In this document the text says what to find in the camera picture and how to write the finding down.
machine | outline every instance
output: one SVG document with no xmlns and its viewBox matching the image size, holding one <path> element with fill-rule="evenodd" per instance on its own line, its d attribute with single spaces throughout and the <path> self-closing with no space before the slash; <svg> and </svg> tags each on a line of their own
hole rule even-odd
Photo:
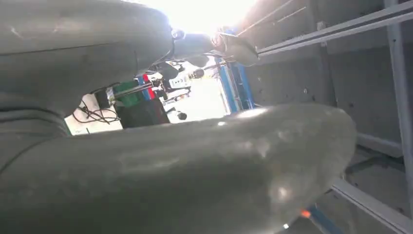
<svg viewBox="0 0 413 234">
<path fill-rule="evenodd" d="M 351 118 L 316 104 L 70 136 L 86 93 L 164 61 L 257 53 L 226 34 L 174 38 L 161 12 L 121 0 L 3 0 L 0 21 L 1 233 L 274 233 L 353 155 Z"/>
</svg>

gray metal panel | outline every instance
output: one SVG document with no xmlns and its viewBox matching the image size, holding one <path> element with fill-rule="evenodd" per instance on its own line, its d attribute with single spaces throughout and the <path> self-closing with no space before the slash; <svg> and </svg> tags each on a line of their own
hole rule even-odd
<svg viewBox="0 0 413 234">
<path fill-rule="evenodd" d="M 362 17 L 382 10 L 383 0 L 317 0 L 328 26 Z"/>
<path fill-rule="evenodd" d="M 302 6 L 303 2 L 300 0 L 293 0 L 292 2 L 290 2 L 290 0 L 258 0 L 255 6 L 251 8 L 249 13 L 245 16 L 245 18 L 237 28 L 239 28 L 239 32 L 241 32 L 249 26 L 258 22 L 262 18 L 270 15 L 264 21 L 260 22 L 258 25 L 250 28 L 242 34 L 242 37 L 257 39 L 257 37 L 254 37 L 254 35 L 256 35 L 257 33 L 262 33 L 263 26 L 272 25 L 272 23 L 279 25 L 277 23 L 278 20 L 290 15 L 297 9 L 300 9 Z"/>
<path fill-rule="evenodd" d="M 354 165 L 354 163 L 373 157 L 368 152 L 356 150 L 356 155 L 351 164 Z M 386 163 L 371 165 L 369 168 L 346 176 L 346 180 L 363 192 L 410 218 L 406 175 L 398 168 L 386 165 Z"/>
<path fill-rule="evenodd" d="M 327 42 L 327 45 L 329 54 L 339 54 L 388 46 L 386 28 L 377 28 L 367 32 L 330 40 Z"/>
<path fill-rule="evenodd" d="M 285 8 L 288 7 L 289 4 L 291 4 L 294 0 L 288 0 L 287 2 L 283 3 L 282 5 L 278 6 L 277 8 L 275 8 L 274 11 L 270 12 L 268 15 L 266 15 L 265 17 L 259 19 L 258 21 L 254 22 L 253 24 L 251 24 L 250 26 L 248 26 L 246 29 L 244 29 L 242 32 L 238 33 L 237 36 L 240 36 L 242 34 L 244 34 L 245 32 L 247 32 L 249 29 L 257 26 L 260 23 L 266 23 L 265 20 L 269 20 L 270 17 L 276 15 L 277 13 L 281 12 L 282 10 L 284 10 Z"/>
<path fill-rule="evenodd" d="M 388 48 L 330 55 L 338 106 L 361 133 L 400 142 Z"/>
<path fill-rule="evenodd" d="M 334 191 L 321 197 L 317 201 L 317 208 L 323 211 L 345 234 L 395 233 Z"/>
<path fill-rule="evenodd" d="M 260 14 L 264 14 L 265 16 L 268 10 L 276 9 L 287 2 L 289 2 L 289 0 L 275 0 L 268 2 L 265 7 L 260 9 Z M 304 6 L 305 3 L 303 1 L 294 0 L 268 19 L 255 27 L 250 28 L 242 34 L 241 37 L 247 38 L 254 46 L 261 49 L 299 35 L 310 33 L 311 31 L 308 28 L 308 24 L 302 23 L 306 21 L 306 10 L 294 14 Z M 256 16 L 257 15 L 252 15 L 247 17 L 247 22 L 245 23 L 248 25 L 255 23 L 252 20 L 255 19 Z"/>
<path fill-rule="evenodd" d="M 319 78 L 314 58 L 248 67 L 245 71 L 254 100 L 260 105 L 331 103 L 329 86 Z"/>
<path fill-rule="evenodd" d="M 357 189 L 348 182 L 337 179 L 332 188 L 335 192 L 375 217 L 394 232 L 398 234 L 413 233 L 412 221 L 409 218 Z"/>
</svg>

